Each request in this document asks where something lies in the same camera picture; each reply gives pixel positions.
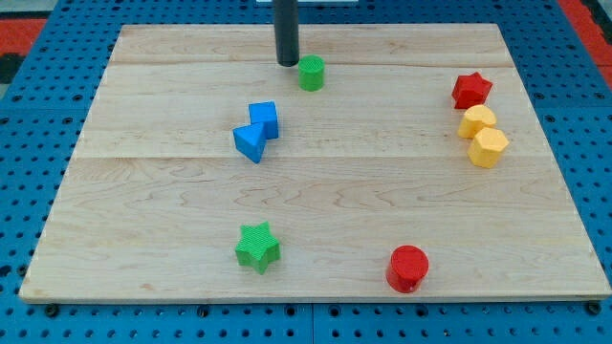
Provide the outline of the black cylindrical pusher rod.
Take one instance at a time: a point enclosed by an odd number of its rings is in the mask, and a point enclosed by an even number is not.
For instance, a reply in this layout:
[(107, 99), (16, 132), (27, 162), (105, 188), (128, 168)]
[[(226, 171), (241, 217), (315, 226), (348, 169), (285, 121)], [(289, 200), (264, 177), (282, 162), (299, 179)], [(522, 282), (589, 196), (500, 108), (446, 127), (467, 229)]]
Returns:
[(273, 0), (273, 29), (277, 63), (294, 66), (299, 61), (297, 0)]

